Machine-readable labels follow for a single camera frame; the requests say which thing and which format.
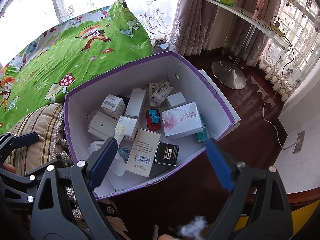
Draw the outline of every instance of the table top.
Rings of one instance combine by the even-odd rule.
[[[289,45],[284,41],[284,39],[282,39],[277,33],[267,29],[265,26],[263,26],[262,24],[260,24],[259,22],[251,19],[250,17],[253,16],[253,14],[245,9],[243,9],[242,7],[239,6],[228,6],[222,3],[219,3],[215,0],[205,0],[208,1],[212,4],[218,5],[232,13],[234,13],[235,15],[241,17],[242,19],[246,20],[247,22],[249,22],[250,24],[252,24],[253,26],[255,26],[256,28],[258,28],[260,31],[262,31],[265,35],[267,35],[270,39],[272,39],[274,41],[274,43],[276,43],[281,49],[285,49],[287,48]]]

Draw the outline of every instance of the table leg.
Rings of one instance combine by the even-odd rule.
[[[214,76],[229,88],[239,90],[244,88],[246,85],[245,76],[237,65],[250,42],[255,29],[255,26],[250,26],[247,36],[244,39],[244,43],[242,44],[238,56],[233,64],[227,61],[215,61],[212,63],[211,70]]]

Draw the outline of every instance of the power cord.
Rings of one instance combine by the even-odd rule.
[[[257,17],[257,18],[258,18],[258,20],[259,20],[260,22],[258,22],[256,19],[253,19],[252,17],[246,15],[246,14],[244,13],[244,11],[241,10],[241,9],[239,9],[239,12],[242,13],[243,15],[251,18],[252,20],[255,20],[257,23],[259,23],[260,25],[263,25],[263,26],[266,27],[268,30],[270,30],[270,31],[276,33],[277,35],[279,35],[279,34],[278,34],[277,32],[275,32],[271,27],[265,25],[265,24],[260,20],[259,17]],[[270,26],[271,26],[271,21],[272,21],[272,19],[276,19],[276,18],[277,18],[278,20],[280,20],[280,22],[281,22],[281,24],[282,24],[283,33],[284,33],[284,27],[283,27],[282,20],[281,20],[278,16],[273,16],[273,17],[271,17],[271,19],[270,19]],[[293,47],[292,47],[291,42],[289,41],[289,39],[288,39],[285,35],[284,35],[284,37],[282,37],[282,36],[279,35],[279,37],[281,37],[281,38],[291,47],[292,53],[293,53],[293,59],[292,59],[290,62],[288,62],[287,64],[285,64],[284,67],[283,67],[283,69],[282,69],[282,73],[281,73],[281,83],[280,83],[280,88],[281,88],[282,82],[283,82],[283,71],[284,71],[284,69],[285,69],[285,66],[287,66],[288,64],[290,64],[290,63],[292,63],[292,62],[294,61],[294,50],[293,50]],[[262,108],[262,115],[263,115],[263,120],[265,120],[266,122],[272,124],[273,127],[276,129],[277,138],[278,138],[278,142],[279,142],[279,145],[280,145],[281,149],[287,150],[287,149],[291,148],[292,146],[295,146],[295,145],[297,145],[298,143],[300,143],[300,140],[298,139],[298,140],[296,140],[295,143],[293,143],[292,145],[284,148],[284,147],[281,145],[281,143],[280,143],[278,129],[276,128],[276,126],[275,126],[272,122],[270,122],[270,121],[268,121],[267,119],[265,119],[265,116],[264,116],[264,107],[265,107],[265,105],[266,105],[266,102],[267,102],[268,100],[273,100],[273,99],[275,98],[276,94],[277,94],[277,92],[274,94],[273,98],[269,98],[269,99],[266,99],[266,100],[264,101],[263,108]]]

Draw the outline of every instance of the drape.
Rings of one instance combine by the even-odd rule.
[[[0,62],[6,65],[41,33],[115,0],[10,0],[0,16]],[[125,0],[152,43],[169,41],[178,0]]]
[[[320,58],[320,12],[315,0],[282,0],[278,17],[283,23],[280,30],[292,44],[294,58],[289,45],[282,50],[269,40],[259,68],[265,71],[265,79],[274,84],[273,90],[285,101]]]
[[[169,41],[170,50],[181,55],[200,54],[205,48],[217,6],[203,0],[179,0]]]
[[[259,18],[270,22],[273,16],[276,16],[279,10],[281,0],[264,0],[264,6],[259,12]],[[254,13],[256,10],[258,0],[238,0],[238,6]],[[229,29],[227,38],[224,43],[224,49],[231,54],[238,55],[241,45],[250,28],[250,24],[246,21],[238,21],[239,17],[234,16],[232,25]],[[249,42],[247,49],[245,50],[242,59],[246,61],[246,65],[255,66],[258,59],[263,52],[268,37],[258,29],[255,30],[253,36]]]

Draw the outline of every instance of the round metal base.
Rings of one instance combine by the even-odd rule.
[[[246,85],[244,74],[237,67],[232,69],[231,65],[226,61],[215,61],[211,65],[211,70],[214,76],[225,86],[235,90],[244,88]]]

